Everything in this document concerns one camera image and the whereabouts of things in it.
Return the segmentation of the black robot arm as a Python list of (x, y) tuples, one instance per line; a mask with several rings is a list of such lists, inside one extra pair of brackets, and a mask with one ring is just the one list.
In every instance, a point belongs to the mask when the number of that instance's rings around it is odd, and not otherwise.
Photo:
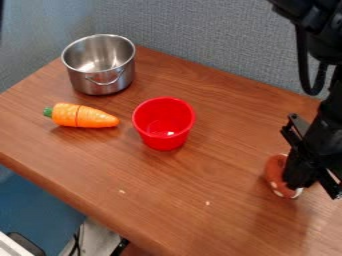
[(342, 0), (269, 0), (274, 11), (296, 27), (302, 90), (316, 96), (324, 89), (313, 122), (289, 115), (281, 134), (292, 146), (265, 166), (276, 195), (294, 199), (313, 184), (333, 199), (342, 198)]

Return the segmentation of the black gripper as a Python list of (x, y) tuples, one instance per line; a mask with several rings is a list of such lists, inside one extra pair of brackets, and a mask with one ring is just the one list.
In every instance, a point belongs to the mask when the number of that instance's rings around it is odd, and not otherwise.
[(282, 129), (292, 150), (282, 179), (292, 189), (320, 182), (332, 199), (342, 198), (342, 110), (322, 102), (306, 133), (296, 135), (300, 117), (289, 116)]

